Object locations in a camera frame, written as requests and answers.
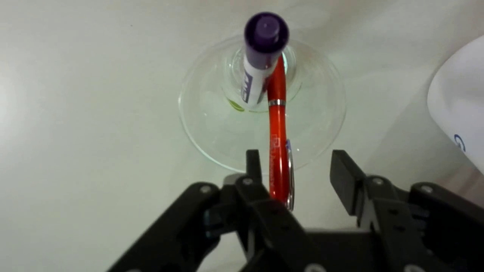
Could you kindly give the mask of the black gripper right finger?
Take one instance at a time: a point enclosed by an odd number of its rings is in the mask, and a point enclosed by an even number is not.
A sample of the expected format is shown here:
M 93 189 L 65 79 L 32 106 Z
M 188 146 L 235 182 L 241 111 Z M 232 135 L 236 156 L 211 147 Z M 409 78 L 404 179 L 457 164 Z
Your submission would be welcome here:
M 359 233 L 338 247 L 344 272 L 484 272 L 484 209 L 436 183 L 398 189 L 344 150 L 330 183 Z

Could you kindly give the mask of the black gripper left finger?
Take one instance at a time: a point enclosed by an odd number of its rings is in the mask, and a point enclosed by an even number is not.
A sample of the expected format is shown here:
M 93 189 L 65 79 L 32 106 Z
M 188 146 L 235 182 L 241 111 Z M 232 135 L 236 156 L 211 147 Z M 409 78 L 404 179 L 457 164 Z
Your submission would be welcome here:
M 303 272 L 291 247 L 301 229 L 262 185 L 259 152 L 245 159 L 221 188 L 191 185 L 108 272 L 196 272 L 227 233 L 241 239 L 242 272 Z

